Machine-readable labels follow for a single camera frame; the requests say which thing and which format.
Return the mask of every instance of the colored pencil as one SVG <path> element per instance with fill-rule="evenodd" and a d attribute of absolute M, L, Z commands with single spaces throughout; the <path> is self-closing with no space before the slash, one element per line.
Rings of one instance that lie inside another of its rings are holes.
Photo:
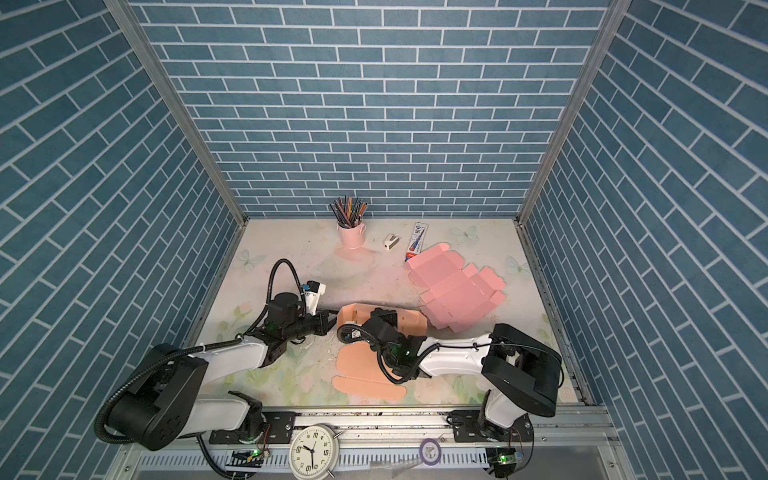
<path fill-rule="evenodd" d="M 362 222 L 368 204 L 361 198 L 339 197 L 330 203 L 331 211 L 342 228 L 355 228 Z"/>

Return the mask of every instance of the alarm clock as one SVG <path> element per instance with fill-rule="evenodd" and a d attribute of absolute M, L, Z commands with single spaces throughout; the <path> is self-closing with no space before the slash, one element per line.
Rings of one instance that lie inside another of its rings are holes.
<path fill-rule="evenodd" d="M 299 480 L 333 477 L 339 460 L 339 441 L 334 435 L 325 425 L 312 425 L 299 432 L 290 444 L 288 463 L 293 476 Z"/>

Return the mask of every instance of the floral tablecloth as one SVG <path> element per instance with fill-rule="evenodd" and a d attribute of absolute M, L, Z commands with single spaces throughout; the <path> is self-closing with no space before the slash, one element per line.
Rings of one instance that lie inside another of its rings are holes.
<path fill-rule="evenodd" d="M 291 260 L 299 278 L 327 285 L 321 307 L 337 310 L 350 303 L 370 303 L 417 310 L 417 289 L 403 268 L 405 251 L 416 220 L 366 220 L 366 245 L 358 250 L 341 247 L 333 220 L 251 220 L 240 241 L 234 261 L 206 319 L 197 342 L 230 339 L 245 329 L 261 312 L 272 265 Z M 491 267 L 507 283 L 504 302 L 471 329 L 454 334 L 433 329 L 438 338 L 471 337 L 489 332 L 494 323 L 509 323 L 539 341 L 558 349 L 536 285 L 526 263 L 520 240 L 511 220 L 426 219 L 425 248 L 448 242 L 466 263 Z M 394 233 L 401 237 L 392 249 L 383 240 Z M 289 270 L 282 266 L 273 294 L 296 289 Z M 247 370 L 218 379 L 202 393 L 239 390 L 265 406 L 378 405 L 381 399 L 347 395 L 333 388 L 339 375 L 336 355 L 341 343 L 334 331 L 325 337 L 311 336 L 300 346 L 288 345 L 273 365 Z M 479 376 L 443 375 L 416 379 L 405 384 L 406 396 L 396 404 L 480 403 L 490 383 Z M 559 402 L 577 402 L 566 377 L 558 392 Z"/>

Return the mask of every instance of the pink pencil cup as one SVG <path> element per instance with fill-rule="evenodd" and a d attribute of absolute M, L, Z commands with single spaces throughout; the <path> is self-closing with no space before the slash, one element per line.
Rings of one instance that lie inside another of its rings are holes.
<path fill-rule="evenodd" d="M 336 225 L 336 229 L 339 231 L 339 237 L 341 237 L 341 244 L 349 249 L 356 249 L 362 247 L 366 242 L 366 225 L 361 223 L 355 228 L 344 228 L 340 225 Z"/>

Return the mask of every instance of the blue brick wallpaper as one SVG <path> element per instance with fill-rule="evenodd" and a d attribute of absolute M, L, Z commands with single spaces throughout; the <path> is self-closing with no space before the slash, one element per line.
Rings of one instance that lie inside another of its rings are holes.
<path fill-rule="evenodd" d="M 131 4 L 252 217 L 514 215 L 608 0 Z"/>
<path fill-rule="evenodd" d="M 641 478 L 768 478 L 768 3 L 634 0 L 528 228 Z"/>
<path fill-rule="evenodd" d="M 0 0 L 0 478 L 103 478 L 94 414 L 234 231 L 101 0 Z"/>

